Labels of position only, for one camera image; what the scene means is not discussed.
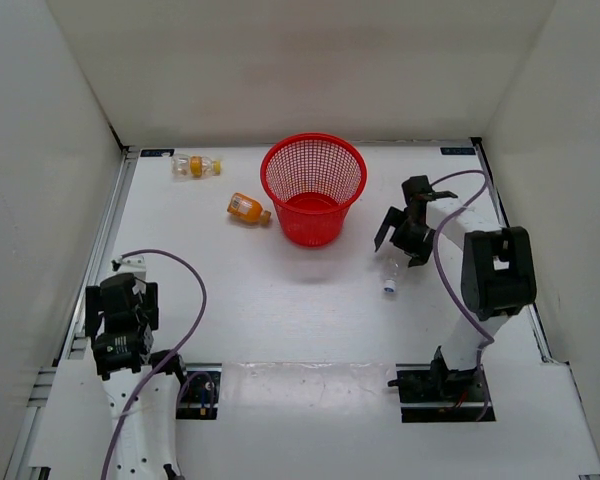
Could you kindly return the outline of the red mesh plastic bin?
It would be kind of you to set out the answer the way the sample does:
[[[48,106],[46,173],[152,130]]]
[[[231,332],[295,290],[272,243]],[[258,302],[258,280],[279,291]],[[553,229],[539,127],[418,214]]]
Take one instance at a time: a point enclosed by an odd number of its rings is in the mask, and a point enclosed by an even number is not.
[[[364,191],[367,168],[349,142],[301,133],[269,149],[260,180],[284,235],[301,247],[318,248],[340,235],[351,205]]]

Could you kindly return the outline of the clear bottle yellow cap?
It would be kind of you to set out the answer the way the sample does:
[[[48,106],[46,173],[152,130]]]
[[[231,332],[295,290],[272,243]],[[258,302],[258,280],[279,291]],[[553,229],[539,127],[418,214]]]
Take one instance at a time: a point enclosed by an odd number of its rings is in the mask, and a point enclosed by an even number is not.
[[[175,154],[171,157],[171,172],[176,180],[218,176],[222,173],[222,162],[207,156]]]

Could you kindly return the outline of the orange juice bottle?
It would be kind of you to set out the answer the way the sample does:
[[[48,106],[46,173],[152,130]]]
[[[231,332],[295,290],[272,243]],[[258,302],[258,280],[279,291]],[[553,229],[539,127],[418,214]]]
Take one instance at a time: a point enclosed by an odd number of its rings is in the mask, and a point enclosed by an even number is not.
[[[267,226],[270,223],[271,212],[263,208],[256,200],[242,193],[234,193],[227,206],[227,212],[238,220],[250,224]]]

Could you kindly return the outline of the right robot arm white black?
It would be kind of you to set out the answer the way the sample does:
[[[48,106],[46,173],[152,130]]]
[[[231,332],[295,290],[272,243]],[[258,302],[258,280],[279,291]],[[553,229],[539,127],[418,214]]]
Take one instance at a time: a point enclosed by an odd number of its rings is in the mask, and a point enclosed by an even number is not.
[[[406,206],[390,208],[374,237],[380,247],[389,240],[410,258],[411,266],[439,259],[439,238],[445,227],[464,213],[462,204],[444,216],[437,228],[426,219],[427,206],[454,198],[451,191],[437,191],[427,176],[413,176],[401,189]],[[394,386],[412,390],[434,401],[450,400],[470,385],[484,380],[482,353],[494,341],[496,319],[508,320],[534,302],[537,294],[528,232],[522,227],[497,226],[491,231],[462,227],[463,251],[461,292],[452,299],[463,317],[479,336],[477,346],[463,348],[468,356],[465,367],[456,367],[450,354],[438,349],[422,378],[410,376],[394,380]],[[97,373],[108,380],[114,371],[139,372],[153,361],[152,333],[159,327],[158,286],[148,282],[136,291],[139,277],[123,273],[121,258],[113,262],[114,276],[85,289],[85,334],[91,341]]]

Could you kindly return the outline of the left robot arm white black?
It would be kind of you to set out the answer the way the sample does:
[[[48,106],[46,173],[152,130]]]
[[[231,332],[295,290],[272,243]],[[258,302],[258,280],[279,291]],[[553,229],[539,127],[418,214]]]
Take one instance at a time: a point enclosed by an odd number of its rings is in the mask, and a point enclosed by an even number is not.
[[[121,273],[87,287],[85,295],[85,332],[112,426],[100,477],[182,479],[176,406],[190,377],[179,355],[152,350],[158,285]]]

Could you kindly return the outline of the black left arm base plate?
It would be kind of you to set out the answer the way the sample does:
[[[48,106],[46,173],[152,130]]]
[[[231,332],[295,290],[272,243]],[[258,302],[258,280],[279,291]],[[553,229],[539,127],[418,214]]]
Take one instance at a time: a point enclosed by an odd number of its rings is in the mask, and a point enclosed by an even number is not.
[[[212,421],[218,417],[221,393],[220,364],[190,364],[186,380],[189,383],[179,393],[177,420]]]

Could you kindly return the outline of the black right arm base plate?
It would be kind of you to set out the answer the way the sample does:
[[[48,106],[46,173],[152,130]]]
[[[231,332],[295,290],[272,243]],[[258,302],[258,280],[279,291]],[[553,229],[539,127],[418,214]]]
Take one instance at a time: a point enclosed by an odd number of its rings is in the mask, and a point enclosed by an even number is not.
[[[387,388],[398,394],[403,424],[495,422],[488,384],[478,373],[455,378],[432,366],[398,365]]]

